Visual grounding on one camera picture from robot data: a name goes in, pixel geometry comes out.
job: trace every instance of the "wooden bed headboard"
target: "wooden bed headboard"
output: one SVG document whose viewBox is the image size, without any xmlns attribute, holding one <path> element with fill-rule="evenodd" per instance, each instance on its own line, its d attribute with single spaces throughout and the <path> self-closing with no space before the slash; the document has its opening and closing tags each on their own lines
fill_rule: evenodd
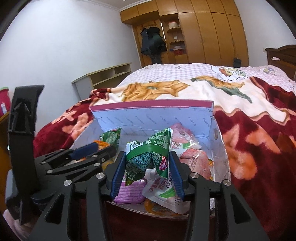
<svg viewBox="0 0 296 241">
<path fill-rule="evenodd" d="M 265 49 L 268 65 L 282 69 L 287 76 L 296 81 L 296 45 L 287 45 L 278 49 Z"/>
</svg>

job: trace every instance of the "ceiling molding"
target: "ceiling molding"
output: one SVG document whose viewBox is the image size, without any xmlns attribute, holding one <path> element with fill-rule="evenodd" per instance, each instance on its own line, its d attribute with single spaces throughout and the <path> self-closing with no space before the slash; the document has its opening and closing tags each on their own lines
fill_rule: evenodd
<svg viewBox="0 0 296 241">
<path fill-rule="evenodd" d="M 143 2 L 149 2 L 149 1 L 152 1 L 152 0 L 140 0 L 140 1 L 134 2 L 134 3 L 131 3 L 131 4 L 127 5 L 127 6 L 125 6 L 125 7 L 122 7 L 121 9 L 119 9 L 119 11 L 123 11 L 125 9 L 130 8 L 130 7 L 139 5 L 139 4 L 143 3 Z"/>
<path fill-rule="evenodd" d="M 110 8 L 112 10 L 119 11 L 118 7 L 112 6 L 110 4 L 107 4 L 107 3 L 104 3 L 104 2 L 101 2 L 101 1 L 98 1 L 98 0 L 76 0 L 76 1 L 88 2 L 88 3 L 91 3 L 91 4 L 95 4 L 95 5 L 99 5 L 99 6 L 102 6 L 102 7 Z"/>
</svg>

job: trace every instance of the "hanging clothes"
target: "hanging clothes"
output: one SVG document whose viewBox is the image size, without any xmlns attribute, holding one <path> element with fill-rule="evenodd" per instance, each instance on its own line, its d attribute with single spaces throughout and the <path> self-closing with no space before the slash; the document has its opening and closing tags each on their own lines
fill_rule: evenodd
<svg viewBox="0 0 296 241">
<path fill-rule="evenodd" d="M 144 28 L 142 35 L 141 53 L 151 58 L 152 64 L 162 64 L 161 53 L 167 51 L 165 42 L 159 35 L 158 27 Z"/>
</svg>

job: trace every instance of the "bed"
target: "bed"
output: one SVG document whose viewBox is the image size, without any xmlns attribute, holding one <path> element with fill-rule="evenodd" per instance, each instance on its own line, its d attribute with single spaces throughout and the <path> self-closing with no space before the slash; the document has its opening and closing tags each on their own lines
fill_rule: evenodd
<svg viewBox="0 0 296 241">
<path fill-rule="evenodd" d="M 261 67 L 146 66 L 116 88 L 93 90 L 90 98 L 43 127 L 34 140 L 34 155 L 70 148 L 92 123 L 89 107 L 93 105 L 144 99 L 214 100 L 232 183 L 271 240 L 292 240 L 289 235 L 295 230 L 296 215 L 296 84 L 291 77 L 295 53 L 296 46 L 267 49 L 269 65 Z M 111 228 L 117 227 L 112 228 L 115 241 L 184 239 L 186 221 L 158 220 L 109 205 L 107 210 Z M 16 230 L 13 222 L 10 220 L 11 227 Z M 150 232 L 160 226 L 172 231 Z"/>
</svg>

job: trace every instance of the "snack package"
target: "snack package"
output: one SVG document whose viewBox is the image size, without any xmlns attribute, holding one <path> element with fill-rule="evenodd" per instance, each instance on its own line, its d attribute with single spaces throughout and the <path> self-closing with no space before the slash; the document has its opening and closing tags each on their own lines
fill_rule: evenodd
<svg viewBox="0 0 296 241">
<path fill-rule="evenodd" d="M 180 214 L 174 213 L 166 207 L 160 206 L 159 204 L 146 199 L 144 202 L 144 207 L 147 212 L 159 215 L 159 216 L 180 216 Z"/>
<path fill-rule="evenodd" d="M 122 179 L 118 195 L 115 197 L 114 202 L 119 204 L 140 204 L 145 201 L 142 195 L 142 190 L 146 186 L 146 180 L 140 179 L 133 182 L 131 185 L 126 186 L 125 176 Z"/>
<path fill-rule="evenodd" d="M 155 168 L 162 178 L 168 178 L 168 155 L 172 129 L 159 131 L 145 142 L 126 144 L 126 186 L 144 177 L 146 169 Z"/>
<path fill-rule="evenodd" d="M 98 140 L 94 140 L 94 142 L 98 144 L 98 150 L 102 150 L 102 149 L 104 149 L 105 147 L 110 146 L 110 144 L 107 143 L 107 142 L 98 141 Z M 77 162 L 80 162 L 80 161 L 84 161 L 84 160 L 86 160 L 85 157 L 79 159 L 78 161 L 77 161 L 77 160 L 73 160 L 73 161 L 70 161 L 69 163 L 67 163 L 66 166 L 71 165 L 71 164 L 74 164 L 74 163 L 77 163 Z M 105 162 L 103 162 L 103 163 L 102 163 L 102 169 L 103 169 L 103 171 L 104 171 L 104 170 L 106 169 L 106 167 L 107 167 L 109 164 L 111 164 L 111 163 L 114 163 L 114 161 L 111 160 L 111 159 L 110 159 L 110 160 L 107 160 L 107 161 L 105 161 Z"/>
<path fill-rule="evenodd" d="M 186 163 L 192 172 L 197 172 L 207 180 L 211 179 L 209 159 L 203 150 L 176 149 L 174 151 L 176 151 L 180 162 Z"/>
<path fill-rule="evenodd" d="M 113 146 L 115 146 L 116 150 L 118 150 L 120 132 L 121 132 L 121 128 L 107 131 L 102 135 L 100 135 L 100 141 L 112 144 Z"/>
<path fill-rule="evenodd" d="M 200 149 L 201 146 L 189 129 L 184 128 L 180 123 L 171 126 L 173 130 L 172 145 L 174 149 Z"/>
<path fill-rule="evenodd" d="M 197 172 L 207 180 L 211 179 L 210 162 L 207 154 L 199 150 L 201 146 L 192 132 L 184 128 L 180 123 L 171 126 L 173 129 L 172 145 L 170 150 L 174 150 L 180 162 L 186 163 L 192 172 Z M 169 172 L 168 178 L 161 177 L 155 170 L 147 170 L 145 178 L 147 185 L 142 191 L 142 195 L 149 200 L 160 204 L 178 214 L 188 212 L 190 202 L 183 202 L 176 195 L 173 180 Z M 214 201 L 211 200 L 210 208 L 213 209 Z"/>
<path fill-rule="evenodd" d="M 155 169 L 147 170 L 145 178 L 147 184 L 142 191 L 142 195 L 149 200 L 158 203 L 178 214 L 188 212 L 190 202 L 183 202 L 176 195 L 173 179 L 169 172 L 168 178 L 158 175 Z"/>
</svg>

